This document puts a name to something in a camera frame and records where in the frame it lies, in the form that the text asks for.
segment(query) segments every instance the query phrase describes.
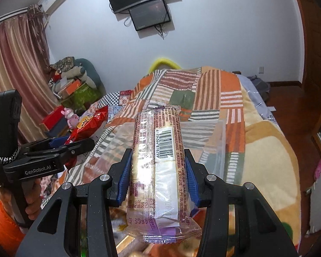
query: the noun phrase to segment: pink slipper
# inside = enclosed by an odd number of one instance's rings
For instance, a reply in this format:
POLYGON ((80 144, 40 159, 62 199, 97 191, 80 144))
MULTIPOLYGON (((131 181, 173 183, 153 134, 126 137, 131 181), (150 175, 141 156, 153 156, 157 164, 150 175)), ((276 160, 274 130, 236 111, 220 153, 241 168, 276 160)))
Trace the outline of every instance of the pink slipper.
POLYGON ((319 163, 317 164, 317 167, 314 172, 314 180, 317 180, 321 176, 321 159, 319 163))

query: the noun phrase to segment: curtain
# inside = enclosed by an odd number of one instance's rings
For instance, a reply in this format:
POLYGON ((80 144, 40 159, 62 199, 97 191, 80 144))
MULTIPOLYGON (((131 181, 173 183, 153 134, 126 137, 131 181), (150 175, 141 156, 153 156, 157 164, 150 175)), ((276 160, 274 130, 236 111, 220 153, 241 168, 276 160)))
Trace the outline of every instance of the curtain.
POLYGON ((36 49, 36 54, 41 64, 44 76, 47 81, 50 77, 50 62, 49 62, 49 46, 46 40, 46 34, 44 30, 43 12, 37 4, 31 5, 27 10, 27 17, 29 20, 29 28, 31 32, 31 39, 33 46, 36 49))
POLYGON ((58 105, 45 77, 49 59, 42 61, 35 46, 43 34, 40 27, 30 24, 27 13, 0 23, 0 92, 17 89, 22 96, 19 143, 45 137, 39 124, 58 105))

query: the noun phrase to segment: blue gripper pad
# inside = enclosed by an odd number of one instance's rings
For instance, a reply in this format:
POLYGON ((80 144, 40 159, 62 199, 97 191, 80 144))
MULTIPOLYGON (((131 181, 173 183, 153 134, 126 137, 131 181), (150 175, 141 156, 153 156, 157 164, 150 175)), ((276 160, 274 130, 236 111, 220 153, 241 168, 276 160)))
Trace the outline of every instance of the blue gripper pad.
POLYGON ((187 168, 188 189, 189 189, 190 199, 195 203, 196 206, 199 206, 201 201, 199 196, 199 185, 198 185, 198 182, 196 181, 194 172, 191 168, 190 162, 187 157, 186 157, 186 168, 187 168))
POLYGON ((52 141, 49 143, 50 147, 53 149, 57 149, 60 146, 63 146, 65 141, 68 140, 69 136, 70 135, 57 137, 57 138, 52 139, 52 141))
POLYGON ((127 189, 128 189, 128 186, 130 185, 131 163, 132 163, 132 153, 130 153, 128 157, 127 164, 119 180, 119 191, 118 191, 118 197, 117 197, 117 202, 119 206, 122 204, 123 201, 125 201, 127 189))

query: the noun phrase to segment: gray bag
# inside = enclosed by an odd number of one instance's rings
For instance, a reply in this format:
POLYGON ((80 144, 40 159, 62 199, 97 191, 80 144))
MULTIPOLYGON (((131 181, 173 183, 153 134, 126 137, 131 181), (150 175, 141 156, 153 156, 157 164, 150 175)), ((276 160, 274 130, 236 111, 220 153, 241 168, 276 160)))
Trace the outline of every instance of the gray bag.
POLYGON ((270 92, 270 84, 268 82, 265 82, 261 80, 256 75, 254 76, 248 76, 247 77, 256 87, 258 93, 262 97, 264 101, 267 101, 269 99, 269 92, 270 92))

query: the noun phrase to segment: packaged bread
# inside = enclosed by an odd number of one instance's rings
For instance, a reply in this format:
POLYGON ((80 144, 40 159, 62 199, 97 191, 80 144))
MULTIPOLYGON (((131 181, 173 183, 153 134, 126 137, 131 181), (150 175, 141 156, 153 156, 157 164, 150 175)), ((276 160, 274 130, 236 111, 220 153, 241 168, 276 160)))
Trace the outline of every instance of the packaged bread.
POLYGON ((199 236, 190 206, 178 110, 171 106, 138 113, 126 233, 151 243, 199 236))

